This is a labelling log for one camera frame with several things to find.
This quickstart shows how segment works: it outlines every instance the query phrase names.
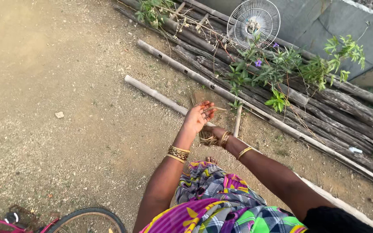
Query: woman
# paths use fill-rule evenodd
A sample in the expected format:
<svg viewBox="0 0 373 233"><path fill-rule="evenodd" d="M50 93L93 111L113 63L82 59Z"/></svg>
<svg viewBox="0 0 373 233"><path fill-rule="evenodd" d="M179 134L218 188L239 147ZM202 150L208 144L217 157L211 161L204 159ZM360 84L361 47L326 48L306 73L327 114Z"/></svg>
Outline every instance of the woman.
<svg viewBox="0 0 373 233"><path fill-rule="evenodd" d="M373 228L335 208L292 171L233 137L212 128L220 146L244 164L293 214L258 196L244 180L228 174L210 158L189 164L192 142L214 117L214 103L197 104L185 117L175 141L150 178L133 229L138 232L373 232ZM176 190L177 206L169 209Z"/></svg>

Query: stacked wood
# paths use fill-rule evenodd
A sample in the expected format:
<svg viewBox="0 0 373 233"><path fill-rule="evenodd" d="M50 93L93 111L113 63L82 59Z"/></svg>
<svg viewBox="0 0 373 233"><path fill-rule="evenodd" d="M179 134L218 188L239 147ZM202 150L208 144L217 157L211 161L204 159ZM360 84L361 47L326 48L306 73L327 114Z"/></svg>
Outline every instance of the stacked wood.
<svg viewBox="0 0 373 233"><path fill-rule="evenodd" d="M137 6L137 2L134 0L122 1L133 8ZM137 21L133 17L133 12L128 12L117 5L114 7L124 13L128 18ZM198 35L196 30L184 27L182 32L177 32L177 37L173 37L160 30L153 29L147 24L138 23L166 36L169 40L178 44L173 50L207 76L207 81L213 84L208 85L209 88L220 93L221 90L214 89L217 86L229 93L231 85L224 78L228 77L230 70L229 64L233 61L240 61L239 57L228 53L224 48L217 48L209 44ZM169 32L175 32L180 27L181 25L168 19L165 20L163 25L163 28ZM250 67L251 72L257 71L256 67ZM321 92L315 92L312 88L306 88L303 79L291 77L283 84L277 86L278 89L283 90L284 94L288 95L288 100L292 103L287 108L286 114L275 113L271 108L264 105L265 101L272 96L271 87L267 89L263 87L242 87L239 97L245 101L247 106L251 106L250 108L256 108L256 114L262 119L288 132L295 138L299 139L300 135L294 133L292 130L288 130L287 127L274 123L276 121L272 121L269 117L290 126L303 135L309 135L309 139L303 137L304 140L310 144L314 144L313 141L320 142L328 148L332 148L334 151L330 152L324 149L326 146L321 147L314 144L315 147L348 164L356 171L373 180L373 176L370 177L368 171L353 167L351 163L346 162L346 159L340 159L338 156L335 156L335 153L342 154L373 171L373 161L366 156L373 153L373 109L359 101L364 96L367 98L366 101L369 101L369 99L373 100L373 94L367 94L366 91L358 90L358 88L349 92L347 91L349 86L350 84L342 83L335 86L338 87L337 89L328 88ZM345 94L352 92L358 93L357 98ZM364 153L357 154L349 151L348 148L351 146L359 148Z"/></svg>

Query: fan guard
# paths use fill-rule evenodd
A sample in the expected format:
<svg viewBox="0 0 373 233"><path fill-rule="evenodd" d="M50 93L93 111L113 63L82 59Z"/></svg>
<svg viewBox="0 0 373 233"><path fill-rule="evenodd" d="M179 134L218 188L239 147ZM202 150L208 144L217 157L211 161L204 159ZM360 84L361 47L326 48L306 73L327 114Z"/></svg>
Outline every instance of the fan guard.
<svg viewBox="0 0 373 233"><path fill-rule="evenodd" d="M259 35L256 47L264 49L277 37L280 29L280 13L269 0L248 0L231 14L227 24L227 36L237 49L248 50L248 39Z"/></svg>

